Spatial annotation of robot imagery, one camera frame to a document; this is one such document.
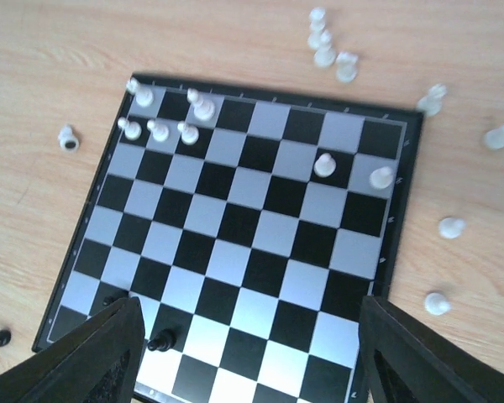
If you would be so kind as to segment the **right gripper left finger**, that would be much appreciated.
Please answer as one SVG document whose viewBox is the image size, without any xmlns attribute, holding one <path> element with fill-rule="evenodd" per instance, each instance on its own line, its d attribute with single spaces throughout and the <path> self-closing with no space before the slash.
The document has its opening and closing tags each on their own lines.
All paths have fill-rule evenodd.
<svg viewBox="0 0 504 403">
<path fill-rule="evenodd" d="M 121 298 L 0 375 L 0 402 L 130 402 L 144 345 L 139 298 Z"/>
</svg>

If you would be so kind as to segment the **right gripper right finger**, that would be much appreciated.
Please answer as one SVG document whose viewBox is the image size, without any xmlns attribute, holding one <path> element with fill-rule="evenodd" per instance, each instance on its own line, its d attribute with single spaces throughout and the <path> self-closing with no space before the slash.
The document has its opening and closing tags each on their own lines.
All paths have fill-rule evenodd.
<svg viewBox="0 0 504 403">
<path fill-rule="evenodd" d="M 360 357 L 375 402 L 504 402 L 504 374 L 382 297 L 360 310 Z"/>
</svg>

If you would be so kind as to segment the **white rook piece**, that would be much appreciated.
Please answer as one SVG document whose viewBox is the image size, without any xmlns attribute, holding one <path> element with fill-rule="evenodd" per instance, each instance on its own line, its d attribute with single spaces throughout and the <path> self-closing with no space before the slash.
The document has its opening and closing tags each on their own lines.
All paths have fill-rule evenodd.
<svg viewBox="0 0 504 403">
<path fill-rule="evenodd" d="M 340 52 L 336 58 L 336 78 L 343 83 L 351 82 L 358 74 L 359 56 L 350 52 Z"/>
</svg>

